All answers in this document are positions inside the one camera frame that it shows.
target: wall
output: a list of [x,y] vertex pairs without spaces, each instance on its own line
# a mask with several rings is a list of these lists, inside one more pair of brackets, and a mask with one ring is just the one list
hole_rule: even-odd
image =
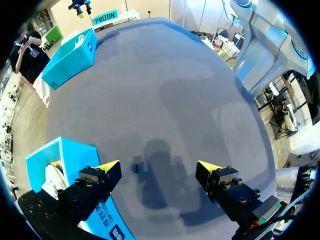
[[126,0],[128,10],[135,9],[141,19],[165,17],[169,19],[170,0]]
[[91,19],[86,10],[83,10],[83,7],[82,10],[84,11],[84,18],[79,18],[76,10],[68,9],[71,2],[71,0],[60,0],[51,7],[52,16],[63,37],[68,36],[76,30],[83,32],[92,26]]
[[[224,0],[226,13],[230,15],[235,12],[230,6],[230,0]],[[184,0],[171,0],[170,19],[177,24],[183,24]],[[241,32],[239,24],[228,22],[223,9],[222,0],[186,0],[184,27],[189,31],[215,33],[218,28],[228,29],[230,38],[234,32]]]
[[57,26],[57,23],[56,23],[56,20],[55,20],[53,14],[52,14],[51,8],[52,8],[57,2],[59,2],[59,1],[60,1],[60,0],[53,0],[53,1],[51,2],[51,4],[50,4],[50,5],[47,7],[47,9],[46,9],[47,12],[48,12],[48,14],[49,14],[49,17],[50,17],[50,20],[51,20],[53,26]]
[[200,32],[215,33],[218,28],[225,27],[226,21],[227,17],[224,13],[222,1],[206,0],[203,17],[200,25]]
[[[71,5],[71,2],[71,0],[56,0],[47,8],[52,23],[59,27],[63,37],[66,37],[75,30],[82,32],[92,26],[92,22],[87,14],[86,7],[81,7],[84,18],[80,19],[76,14],[76,10],[68,9],[68,6]],[[94,0],[91,1],[90,5],[92,7],[92,18],[115,9],[118,9],[119,13],[122,13],[122,5],[125,11],[136,9],[138,12],[140,12],[141,19],[149,17],[148,11],[151,11],[151,18],[169,18],[170,0]]]
[[183,24],[184,4],[185,4],[185,19],[184,28],[189,31],[198,31],[202,13],[205,7],[205,0],[171,0],[171,15],[172,21],[177,24]]

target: screw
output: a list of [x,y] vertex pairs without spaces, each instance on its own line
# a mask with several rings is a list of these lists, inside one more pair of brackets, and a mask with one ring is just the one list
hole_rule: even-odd
[[231,187],[230,182],[226,182],[226,183],[224,184],[224,189],[225,189],[225,190],[228,190],[230,187]]
[[92,188],[92,187],[93,187],[93,183],[92,183],[92,182],[87,182],[87,183],[86,183],[86,186],[87,186],[88,188]]
[[241,178],[237,178],[237,179],[236,179],[236,184],[237,184],[237,185],[242,184],[242,179],[241,179]]
[[259,190],[259,189],[255,189],[255,190],[254,190],[254,196],[255,196],[256,198],[258,198],[258,197],[260,196],[260,190]]
[[78,201],[78,198],[77,198],[76,196],[73,196],[73,197],[71,198],[71,201],[75,203],[76,201]]
[[247,201],[247,199],[245,197],[243,197],[243,196],[239,198],[239,203],[240,204],[245,204],[246,201]]

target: white object in bin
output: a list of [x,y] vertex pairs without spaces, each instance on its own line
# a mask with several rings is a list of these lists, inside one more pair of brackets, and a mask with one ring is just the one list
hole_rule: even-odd
[[85,39],[85,35],[80,35],[79,38],[78,38],[78,42],[75,42],[74,43],[74,49],[80,47]]
[[80,32],[78,30],[73,31],[68,36],[66,36],[64,39],[61,40],[61,46],[79,34],[80,34]]
[[55,166],[49,164],[45,167],[45,183],[41,186],[51,197],[58,200],[59,189],[65,190],[66,184],[64,181],[64,175]]

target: floor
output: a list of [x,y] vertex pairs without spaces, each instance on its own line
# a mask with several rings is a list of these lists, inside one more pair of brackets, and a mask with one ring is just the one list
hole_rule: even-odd
[[276,169],[281,169],[285,166],[288,157],[290,155],[290,142],[287,136],[283,136],[275,139],[278,128],[270,124],[270,120],[273,118],[271,109],[267,106],[260,111],[260,116],[263,120],[264,126],[269,136],[271,148],[274,157],[274,164]]
[[[57,50],[57,46],[60,46],[60,42],[48,51],[49,57],[53,56]],[[224,60],[229,58],[227,55],[224,56],[224,54],[220,56]],[[233,67],[236,64],[236,59],[229,60],[227,64]],[[46,143],[47,112],[48,109],[37,93],[30,86],[24,86],[16,105],[16,112],[12,122],[13,170],[16,185],[19,187],[17,196],[30,190],[26,157]],[[269,135],[275,166],[276,168],[283,168],[290,153],[289,139],[282,137],[275,140],[275,130],[268,122],[272,118],[269,108],[264,108],[260,112],[260,115]]]
[[[47,55],[52,58],[60,45],[61,40],[46,52]],[[16,192],[18,197],[31,190],[26,157],[46,143],[47,112],[48,109],[36,91],[25,85],[12,121],[13,172],[15,184],[19,187],[19,191]]]

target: person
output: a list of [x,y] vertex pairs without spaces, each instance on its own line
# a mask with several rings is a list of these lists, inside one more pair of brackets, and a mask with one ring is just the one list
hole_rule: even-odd
[[19,72],[24,76],[46,107],[49,106],[50,89],[42,79],[42,73],[49,63],[50,58],[39,47],[42,43],[41,36],[36,30],[27,32],[27,27],[23,25],[18,31],[18,37],[9,56],[14,73]]

